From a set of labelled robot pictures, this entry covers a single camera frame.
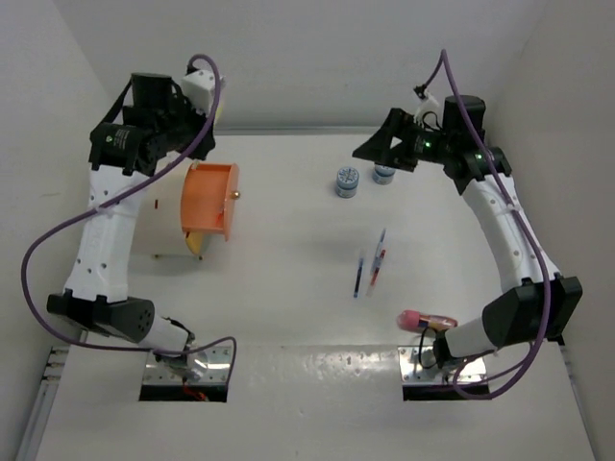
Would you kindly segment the red gel pen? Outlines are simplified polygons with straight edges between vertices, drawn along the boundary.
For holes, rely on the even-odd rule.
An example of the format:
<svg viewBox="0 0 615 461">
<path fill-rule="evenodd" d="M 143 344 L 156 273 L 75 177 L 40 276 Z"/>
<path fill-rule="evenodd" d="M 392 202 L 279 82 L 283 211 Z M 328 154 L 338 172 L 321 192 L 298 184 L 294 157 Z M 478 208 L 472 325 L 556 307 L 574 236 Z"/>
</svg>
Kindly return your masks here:
<svg viewBox="0 0 615 461">
<path fill-rule="evenodd" d="M 369 285 L 366 291 L 367 297 L 371 297 L 373 294 L 373 291 L 378 281 L 379 273 L 381 271 L 381 266 L 382 266 L 385 255 L 386 255 L 386 249 L 382 249 L 378 257 L 376 258 L 374 269 L 373 269 L 373 272 L 372 272 L 372 275 L 369 281 Z"/>
</svg>

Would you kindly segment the yellow pencil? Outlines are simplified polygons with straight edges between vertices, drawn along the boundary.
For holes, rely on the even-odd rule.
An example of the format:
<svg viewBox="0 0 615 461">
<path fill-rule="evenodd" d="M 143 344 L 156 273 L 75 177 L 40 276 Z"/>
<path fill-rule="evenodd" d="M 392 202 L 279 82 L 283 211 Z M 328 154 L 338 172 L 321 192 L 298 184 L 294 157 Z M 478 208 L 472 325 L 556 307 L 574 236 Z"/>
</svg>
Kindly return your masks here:
<svg viewBox="0 0 615 461">
<path fill-rule="evenodd" d="M 213 122 L 212 122 L 212 126 L 215 127 L 217 125 L 217 123 L 220 121 L 221 117 L 222 117 L 222 112 L 225 106 L 225 99 L 224 97 L 220 97 L 218 105 L 216 107 L 216 111 L 213 117 Z"/>
</svg>

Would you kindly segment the clear blue-cap pen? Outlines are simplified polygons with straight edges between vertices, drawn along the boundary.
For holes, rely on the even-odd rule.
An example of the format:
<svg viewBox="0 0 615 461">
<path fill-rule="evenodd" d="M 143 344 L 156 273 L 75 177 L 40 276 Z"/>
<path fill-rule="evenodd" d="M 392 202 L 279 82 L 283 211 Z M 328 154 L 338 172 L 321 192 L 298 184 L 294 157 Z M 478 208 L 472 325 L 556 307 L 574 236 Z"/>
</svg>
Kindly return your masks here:
<svg viewBox="0 0 615 461">
<path fill-rule="evenodd" d="M 385 236 L 386 236 L 386 228 L 383 228 L 381 231 L 379 241 L 378 241 L 377 249 L 375 251 L 375 259 L 378 259 L 381 257 L 381 251 L 383 248 L 383 241 L 384 241 Z"/>
</svg>

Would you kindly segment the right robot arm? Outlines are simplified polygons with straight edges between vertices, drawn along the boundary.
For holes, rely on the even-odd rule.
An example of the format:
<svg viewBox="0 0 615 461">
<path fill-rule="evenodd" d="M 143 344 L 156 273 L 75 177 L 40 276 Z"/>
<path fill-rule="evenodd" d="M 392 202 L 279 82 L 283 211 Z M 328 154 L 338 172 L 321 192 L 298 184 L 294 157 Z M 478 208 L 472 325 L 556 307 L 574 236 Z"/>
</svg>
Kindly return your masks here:
<svg viewBox="0 0 615 461">
<path fill-rule="evenodd" d="M 495 167 L 490 169 L 468 131 L 474 127 L 484 133 L 485 111 L 478 96 L 449 96 L 441 129 L 430 131 L 394 108 L 353 152 L 354 158 L 408 172 L 421 161 L 442 165 L 474 212 L 494 256 L 503 293 L 474 321 L 436 335 L 433 355 L 440 368 L 538 337 L 559 339 L 582 296 L 579 279 L 564 276 L 546 255 L 537 255 L 534 233 L 519 229 L 515 218 L 525 212 L 504 152 L 491 148 Z"/>
</svg>

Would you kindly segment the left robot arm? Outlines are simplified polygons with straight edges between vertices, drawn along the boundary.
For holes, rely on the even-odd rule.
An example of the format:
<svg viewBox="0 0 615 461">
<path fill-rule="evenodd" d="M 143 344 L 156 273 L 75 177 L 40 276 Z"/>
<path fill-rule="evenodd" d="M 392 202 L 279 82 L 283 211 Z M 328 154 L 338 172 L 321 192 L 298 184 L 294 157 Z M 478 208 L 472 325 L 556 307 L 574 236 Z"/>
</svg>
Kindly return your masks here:
<svg viewBox="0 0 615 461">
<path fill-rule="evenodd" d="M 214 73 L 189 67 L 179 83 L 166 75 L 134 73 L 133 95 L 117 98 L 90 134 L 90 217 L 72 271 L 48 313 L 142 349 L 177 356 L 192 340 L 180 323 L 154 304 L 130 296 L 128 266 L 145 189 L 172 151 L 203 160 L 215 146 L 212 125 L 220 87 Z"/>
</svg>

